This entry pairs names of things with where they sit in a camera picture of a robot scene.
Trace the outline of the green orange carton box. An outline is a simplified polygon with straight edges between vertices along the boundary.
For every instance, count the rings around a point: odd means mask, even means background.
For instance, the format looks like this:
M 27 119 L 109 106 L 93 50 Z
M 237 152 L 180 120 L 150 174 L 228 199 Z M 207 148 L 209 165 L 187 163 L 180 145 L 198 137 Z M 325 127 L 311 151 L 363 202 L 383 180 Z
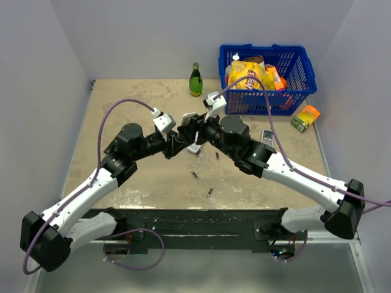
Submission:
M 320 116 L 320 112 L 313 106 L 307 105 L 294 117 L 291 125 L 300 133 L 305 132 L 314 121 Z

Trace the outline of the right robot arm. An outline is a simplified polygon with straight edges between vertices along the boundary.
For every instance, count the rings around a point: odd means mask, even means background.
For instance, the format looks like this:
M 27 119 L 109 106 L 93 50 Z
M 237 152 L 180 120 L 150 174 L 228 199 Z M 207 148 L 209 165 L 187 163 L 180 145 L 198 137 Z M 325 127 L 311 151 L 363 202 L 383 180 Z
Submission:
M 284 185 L 316 203 L 301 209 L 283 208 L 270 227 L 285 240 L 293 233 L 322 230 L 334 236 L 354 238 L 364 211 L 364 185 L 355 179 L 345 183 L 297 165 L 273 147 L 250 136 L 250 127 L 239 116 L 206 119 L 187 114 L 179 127 L 189 130 L 190 140 L 210 143 L 229 157 L 243 173 Z

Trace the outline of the white grey remote control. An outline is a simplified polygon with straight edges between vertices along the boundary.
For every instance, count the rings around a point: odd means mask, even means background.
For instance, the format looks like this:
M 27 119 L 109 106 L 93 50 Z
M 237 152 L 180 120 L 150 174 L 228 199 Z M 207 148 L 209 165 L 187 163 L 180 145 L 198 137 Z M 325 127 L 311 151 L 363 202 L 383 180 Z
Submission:
M 272 148 L 274 146 L 274 133 L 271 130 L 264 129 L 261 134 L 261 142 Z

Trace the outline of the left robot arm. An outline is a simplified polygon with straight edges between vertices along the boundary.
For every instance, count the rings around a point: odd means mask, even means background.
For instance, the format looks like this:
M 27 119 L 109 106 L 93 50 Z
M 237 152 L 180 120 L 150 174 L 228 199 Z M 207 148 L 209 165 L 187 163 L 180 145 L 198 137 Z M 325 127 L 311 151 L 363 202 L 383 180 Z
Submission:
M 74 191 L 41 213 L 31 211 L 21 222 L 20 247 L 25 252 L 23 272 L 32 275 L 39 269 L 52 272 L 58 269 L 71 252 L 102 237 L 121 239 L 126 224 L 110 209 L 81 223 L 81 217 L 103 197 L 119 188 L 137 170 L 136 162 L 156 153 L 165 158 L 176 156 L 195 140 L 198 127 L 194 123 L 181 125 L 176 131 L 173 123 L 162 118 L 154 120 L 155 131 L 143 135 L 141 126 L 128 123 L 121 128 L 98 158 L 93 173 Z

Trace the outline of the orange snack box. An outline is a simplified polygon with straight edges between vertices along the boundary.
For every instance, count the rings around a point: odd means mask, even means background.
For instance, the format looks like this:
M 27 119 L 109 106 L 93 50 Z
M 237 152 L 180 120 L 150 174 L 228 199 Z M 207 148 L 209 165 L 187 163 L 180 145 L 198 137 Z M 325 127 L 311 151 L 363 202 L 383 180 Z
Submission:
M 270 64 L 266 64 L 265 68 L 273 80 L 275 90 L 285 90 L 287 87 L 287 81 L 280 76 L 276 67 Z

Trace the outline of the green glass bottle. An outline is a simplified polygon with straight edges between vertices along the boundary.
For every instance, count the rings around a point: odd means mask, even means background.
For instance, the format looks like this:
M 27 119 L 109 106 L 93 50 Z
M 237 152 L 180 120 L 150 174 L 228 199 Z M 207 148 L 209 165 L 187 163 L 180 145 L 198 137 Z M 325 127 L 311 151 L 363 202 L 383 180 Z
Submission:
M 189 78 L 189 90 L 192 96 L 200 96 L 202 94 L 203 80 L 197 62 L 194 62 L 192 65 L 192 73 Z

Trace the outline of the blue plastic shopping basket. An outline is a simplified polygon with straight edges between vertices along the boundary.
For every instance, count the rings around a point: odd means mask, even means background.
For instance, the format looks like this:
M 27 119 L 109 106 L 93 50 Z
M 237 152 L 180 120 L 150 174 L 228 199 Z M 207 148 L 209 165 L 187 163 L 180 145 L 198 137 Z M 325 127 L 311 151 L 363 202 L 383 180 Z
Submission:
M 238 54 L 239 60 L 232 56 Z M 243 62 L 247 57 L 261 55 L 261 64 Z M 287 81 L 285 90 L 275 90 L 265 65 L 276 67 Z M 243 76 L 258 77 L 266 87 L 271 113 L 290 116 L 311 94 L 317 91 L 315 72 L 303 46 L 253 46 L 221 45 L 219 50 L 219 75 L 222 88 Z M 227 115 L 267 115 L 262 88 L 253 79 L 246 79 L 233 86 L 225 94 Z

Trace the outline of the brown snack package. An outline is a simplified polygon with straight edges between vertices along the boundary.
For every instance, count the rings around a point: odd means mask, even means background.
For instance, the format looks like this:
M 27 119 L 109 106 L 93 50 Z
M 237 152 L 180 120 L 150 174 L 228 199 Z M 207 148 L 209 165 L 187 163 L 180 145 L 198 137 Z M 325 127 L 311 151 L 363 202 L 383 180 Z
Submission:
M 261 55 L 257 55 L 257 56 L 247 57 L 243 59 L 243 62 L 252 62 L 252 63 L 261 64 L 262 62 L 264 62 L 264 58 Z

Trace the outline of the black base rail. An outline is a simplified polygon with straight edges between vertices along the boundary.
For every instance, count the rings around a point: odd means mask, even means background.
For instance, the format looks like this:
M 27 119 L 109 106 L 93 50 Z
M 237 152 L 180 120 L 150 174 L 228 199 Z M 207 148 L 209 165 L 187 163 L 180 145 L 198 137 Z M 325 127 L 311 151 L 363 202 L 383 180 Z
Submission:
M 118 240 L 131 254 L 168 250 L 247 250 L 269 253 L 305 238 L 280 224 L 284 209 L 114 209 L 107 212 L 119 221 L 115 233 L 130 230 Z

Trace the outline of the white air conditioner remote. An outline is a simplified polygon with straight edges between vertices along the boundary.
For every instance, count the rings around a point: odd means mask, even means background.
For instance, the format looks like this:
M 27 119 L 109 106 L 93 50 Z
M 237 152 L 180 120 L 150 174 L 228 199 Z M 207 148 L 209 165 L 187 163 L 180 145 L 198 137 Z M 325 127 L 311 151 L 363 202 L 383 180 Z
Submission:
M 190 137 L 190 133 L 188 130 L 188 124 L 190 122 L 190 117 L 193 115 L 197 115 L 195 112 L 187 113 L 183 115 L 183 119 L 181 125 L 178 127 L 178 132 L 180 137 L 188 139 Z

